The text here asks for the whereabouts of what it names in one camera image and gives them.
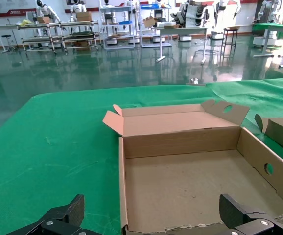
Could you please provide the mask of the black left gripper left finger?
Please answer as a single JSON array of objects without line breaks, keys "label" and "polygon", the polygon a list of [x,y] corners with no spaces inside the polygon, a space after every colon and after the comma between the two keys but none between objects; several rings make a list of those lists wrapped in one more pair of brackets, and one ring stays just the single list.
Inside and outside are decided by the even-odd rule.
[{"label": "black left gripper left finger", "polygon": [[81,228],[85,214],[84,195],[76,195],[69,204],[51,208],[38,221],[12,231],[11,235],[91,235]]}]

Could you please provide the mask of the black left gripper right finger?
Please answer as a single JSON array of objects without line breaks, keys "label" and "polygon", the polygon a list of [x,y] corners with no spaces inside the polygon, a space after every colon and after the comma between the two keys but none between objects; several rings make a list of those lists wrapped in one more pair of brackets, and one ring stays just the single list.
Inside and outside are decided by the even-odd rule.
[{"label": "black left gripper right finger", "polygon": [[219,215],[228,228],[221,235],[283,235],[283,224],[265,212],[240,204],[228,194],[219,197]]}]

